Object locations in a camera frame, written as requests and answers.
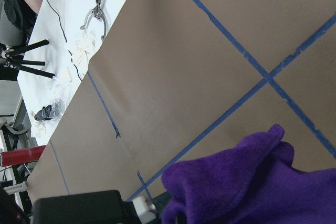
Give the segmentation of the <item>purple towel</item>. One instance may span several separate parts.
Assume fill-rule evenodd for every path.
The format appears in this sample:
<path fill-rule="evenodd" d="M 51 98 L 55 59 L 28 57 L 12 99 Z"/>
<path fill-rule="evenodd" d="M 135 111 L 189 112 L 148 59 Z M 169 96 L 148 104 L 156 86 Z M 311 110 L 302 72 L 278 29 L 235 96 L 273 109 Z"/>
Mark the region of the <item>purple towel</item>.
<path fill-rule="evenodd" d="M 244 137 L 234 148 L 168 167 L 163 223 L 335 223 L 335 169 L 293 168 L 284 129 Z"/>

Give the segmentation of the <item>red cylinder bottle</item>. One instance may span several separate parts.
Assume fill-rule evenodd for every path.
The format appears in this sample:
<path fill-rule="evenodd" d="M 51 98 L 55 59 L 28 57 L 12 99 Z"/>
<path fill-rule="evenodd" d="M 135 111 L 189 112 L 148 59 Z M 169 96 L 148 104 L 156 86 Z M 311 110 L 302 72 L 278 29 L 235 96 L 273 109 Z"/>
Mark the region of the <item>red cylinder bottle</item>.
<path fill-rule="evenodd" d="M 1 152 L 1 167 L 36 162 L 40 159 L 46 145 Z"/>

